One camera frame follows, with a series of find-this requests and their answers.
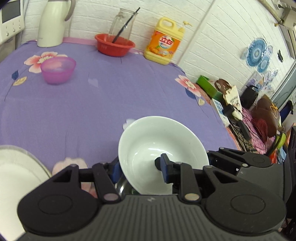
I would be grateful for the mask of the brown round bag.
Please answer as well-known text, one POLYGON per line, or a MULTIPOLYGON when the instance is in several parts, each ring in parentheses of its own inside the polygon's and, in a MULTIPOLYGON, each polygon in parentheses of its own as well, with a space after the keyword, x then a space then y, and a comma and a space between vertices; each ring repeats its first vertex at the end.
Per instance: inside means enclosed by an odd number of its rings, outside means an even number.
POLYGON ((263 119, 266 122, 269 138, 276 135, 280 123, 280 112, 267 95, 263 95, 257 101, 251 111, 251 116, 253 119, 263 119))

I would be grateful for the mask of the white water dispenser machine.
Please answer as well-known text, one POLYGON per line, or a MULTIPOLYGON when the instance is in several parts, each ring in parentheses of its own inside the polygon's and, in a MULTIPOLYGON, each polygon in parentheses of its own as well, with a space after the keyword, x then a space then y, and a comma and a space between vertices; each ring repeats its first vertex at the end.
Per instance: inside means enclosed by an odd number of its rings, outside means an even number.
POLYGON ((1 45, 25 29, 23 1, 1 1, 1 45))

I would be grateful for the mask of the purple floral tablecloth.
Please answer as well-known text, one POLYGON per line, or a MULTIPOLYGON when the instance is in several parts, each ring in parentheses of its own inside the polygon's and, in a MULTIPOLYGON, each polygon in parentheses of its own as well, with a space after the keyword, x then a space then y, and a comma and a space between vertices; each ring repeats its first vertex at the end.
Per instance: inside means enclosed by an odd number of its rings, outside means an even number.
POLYGON ((206 152, 234 149, 217 111, 188 96, 184 78, 178 66, 140 54, 109 57, 88 45, 44 49, 28 42, 1 62, 1 146, 30 152, 49 171, 67 158, 92 167, 118 158, 120 137, 131 123, 163 116, 189 128, 206 152), (54 57, 76 61, 65 83, 48 84, 42 76, 41 64, 54 57))

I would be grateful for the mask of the stainless steel bowl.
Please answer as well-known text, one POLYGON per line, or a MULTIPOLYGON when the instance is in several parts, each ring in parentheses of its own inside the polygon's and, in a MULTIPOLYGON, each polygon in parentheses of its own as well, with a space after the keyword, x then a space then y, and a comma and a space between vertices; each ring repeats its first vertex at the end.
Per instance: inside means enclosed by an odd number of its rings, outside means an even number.
POLYGON ((125 197, 126 195, 138 195, 139 193, 132 187, 128 182, 125 175, 121 175, 118 182, 115 184, 115 188, 119 193, 120 197, 125 197))

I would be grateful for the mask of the brown white paper bag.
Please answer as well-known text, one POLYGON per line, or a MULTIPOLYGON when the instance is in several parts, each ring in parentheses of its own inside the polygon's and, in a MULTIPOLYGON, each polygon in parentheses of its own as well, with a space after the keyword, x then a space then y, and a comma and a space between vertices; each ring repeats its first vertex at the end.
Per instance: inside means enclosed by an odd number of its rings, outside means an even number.
POLYGON ((234 107, 232 115, 237 120, 241 121, 242 117, 242 105, 240 101, 240 96, 235 85, 231 86, 226 80, 218 79, 214 83, 218 91, 222 92, 223 98, 226 105, 231 105, 234 107))

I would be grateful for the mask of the large floral white plate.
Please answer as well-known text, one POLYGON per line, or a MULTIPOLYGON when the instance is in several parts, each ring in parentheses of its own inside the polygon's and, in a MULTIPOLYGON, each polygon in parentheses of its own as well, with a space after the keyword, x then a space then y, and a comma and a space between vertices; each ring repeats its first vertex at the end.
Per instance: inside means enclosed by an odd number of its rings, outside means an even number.
POLYGON ((1 236, 5 240, 17 240, 24 233, 17 214, 18 203, 51 176, 30 152, 1 146, 1 236))

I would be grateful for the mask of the black pouch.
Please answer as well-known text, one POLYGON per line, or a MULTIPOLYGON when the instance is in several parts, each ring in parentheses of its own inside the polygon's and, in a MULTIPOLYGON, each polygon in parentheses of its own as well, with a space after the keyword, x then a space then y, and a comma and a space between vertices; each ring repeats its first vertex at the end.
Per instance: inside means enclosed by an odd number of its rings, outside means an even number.
POLYGON ((258 97, 258 88, 254 85, 248 86, 240 96, 241 105, 245 109, 250 109, 258 97))

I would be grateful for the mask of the blue paper wall decoration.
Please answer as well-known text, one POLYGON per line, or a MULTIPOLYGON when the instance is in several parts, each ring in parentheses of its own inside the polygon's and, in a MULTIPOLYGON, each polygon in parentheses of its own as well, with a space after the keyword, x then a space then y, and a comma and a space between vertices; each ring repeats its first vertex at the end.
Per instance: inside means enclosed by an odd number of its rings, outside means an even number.
POLYGON ((265 73, 272 54, 273 46, 264 38, 256 38, 242 51, 240 59, 245 60, 249 67, 255 67, 258 73, 265 73))

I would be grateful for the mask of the yellow dish soap bottle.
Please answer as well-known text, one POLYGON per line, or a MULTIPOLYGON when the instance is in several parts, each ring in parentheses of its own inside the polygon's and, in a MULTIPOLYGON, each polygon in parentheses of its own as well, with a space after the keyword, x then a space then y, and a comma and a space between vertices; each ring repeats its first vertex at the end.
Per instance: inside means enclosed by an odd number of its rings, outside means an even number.
POLYGON ((186 26, 192 27, 187 21, 183 21, 182 27, 178 27, 174 20, 160 18, 144 51, 144 57, 161 65, 168 65, 184 37, 186 26))

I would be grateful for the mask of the red plastic basket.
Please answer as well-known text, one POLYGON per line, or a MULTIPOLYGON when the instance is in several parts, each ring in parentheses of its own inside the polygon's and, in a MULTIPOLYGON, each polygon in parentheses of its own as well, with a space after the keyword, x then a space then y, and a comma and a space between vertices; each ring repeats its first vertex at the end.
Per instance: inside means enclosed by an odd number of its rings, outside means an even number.
POLYGON ((123 37, 118 37, 115 43, 112 43, 113 39, 114 36, 110 36, 108 34, 95 35, 97 50, 107 56, 123 57, 135 47, 135 43, 133 41, 123 37))

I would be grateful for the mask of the white ceramic bowl red pattern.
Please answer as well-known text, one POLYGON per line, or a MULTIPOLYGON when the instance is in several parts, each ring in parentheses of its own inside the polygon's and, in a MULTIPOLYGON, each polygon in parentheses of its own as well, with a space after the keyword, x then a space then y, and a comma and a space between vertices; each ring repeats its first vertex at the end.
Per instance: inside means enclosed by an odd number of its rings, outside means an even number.
POLYGON ((185 125, 163 116, 147 116, 131 123, 120 137, 118 158, 132 187, 142 195, 170 195, 154 161, 166 154, 172 162, 182 162, 194 169, 209 164, 204 146, 185 125))

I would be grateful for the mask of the purple plastic bowl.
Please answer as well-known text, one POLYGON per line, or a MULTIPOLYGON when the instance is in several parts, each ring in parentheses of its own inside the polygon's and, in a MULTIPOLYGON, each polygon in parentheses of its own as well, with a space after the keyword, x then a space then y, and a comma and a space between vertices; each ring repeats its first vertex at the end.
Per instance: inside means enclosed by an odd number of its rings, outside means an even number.
POLYGON ((62 84, 67 82, 76 67, 76 61, 70 57, 54 57, 45 60, 40 68, 42 76, 48 84, 62 84))

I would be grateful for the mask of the green box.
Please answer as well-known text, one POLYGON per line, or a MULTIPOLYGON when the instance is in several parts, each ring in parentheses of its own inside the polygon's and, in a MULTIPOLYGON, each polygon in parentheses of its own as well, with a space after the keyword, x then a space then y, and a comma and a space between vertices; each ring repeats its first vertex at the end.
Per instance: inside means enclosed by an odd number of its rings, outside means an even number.
POLYGON ((200 75, 200 77, 197 80, 197 85, 201 87, 201 89, 204 90, 210 96, 211 98, 217 100, 217 101, 222 101, 223 100, 223 94, 219 92, 210 82, 209 78, 200 75))

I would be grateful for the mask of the white thermos jug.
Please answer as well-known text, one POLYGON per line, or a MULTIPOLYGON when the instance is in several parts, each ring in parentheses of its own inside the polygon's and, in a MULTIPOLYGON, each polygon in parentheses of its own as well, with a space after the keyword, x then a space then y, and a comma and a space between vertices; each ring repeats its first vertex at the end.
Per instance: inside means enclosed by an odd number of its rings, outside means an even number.
POLYGON ((47 48, 62 44, 66 22, 72 17, 75 6, 75 0, 47 1, 39 24, 38 47, 47 48))

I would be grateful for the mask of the white blue box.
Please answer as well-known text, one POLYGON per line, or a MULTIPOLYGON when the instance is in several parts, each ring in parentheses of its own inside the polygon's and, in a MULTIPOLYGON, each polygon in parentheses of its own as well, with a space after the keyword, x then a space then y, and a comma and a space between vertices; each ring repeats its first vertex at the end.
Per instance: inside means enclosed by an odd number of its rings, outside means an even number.
POLYGON ((223 113, 223 106, 222 106, 222 104, 221 104, 219 101, 215 100, 215 99, 211 99, 210 103, 211 103, 211 106, 212 106, 212 107, 217 111, 217 113, 219 114, 219 116, 220 116, 220 118, 221 118, 221 120, 222 120, 224 126, 225 126, 226 128, 229 127, 229 125, 230 125, 230 121, 229 121, 229 119, 227 118, 227 116, 225 116, 224 113, 223 113))

